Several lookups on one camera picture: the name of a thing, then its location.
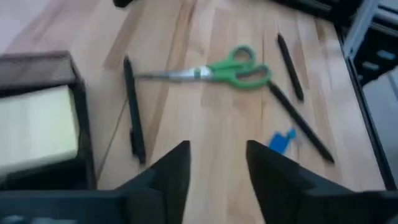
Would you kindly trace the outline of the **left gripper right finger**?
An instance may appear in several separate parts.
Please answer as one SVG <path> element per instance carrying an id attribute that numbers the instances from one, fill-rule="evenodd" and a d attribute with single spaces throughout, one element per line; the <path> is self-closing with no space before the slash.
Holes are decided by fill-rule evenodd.
<path id="1" fill-rule="evenodd" d="M 246 160 L 266 223 L 361 223 L 353 191 L 248 140 Z"/>

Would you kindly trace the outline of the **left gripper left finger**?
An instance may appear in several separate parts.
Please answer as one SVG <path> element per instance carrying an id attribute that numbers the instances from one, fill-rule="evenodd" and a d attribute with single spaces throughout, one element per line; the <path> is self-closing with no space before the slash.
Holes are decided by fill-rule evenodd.
<path id="1" fill-rule="evenodd" d="M 182 223 L 190 186 L 190 142 L 182 141 L 117 188 L 123 223 Z"/>

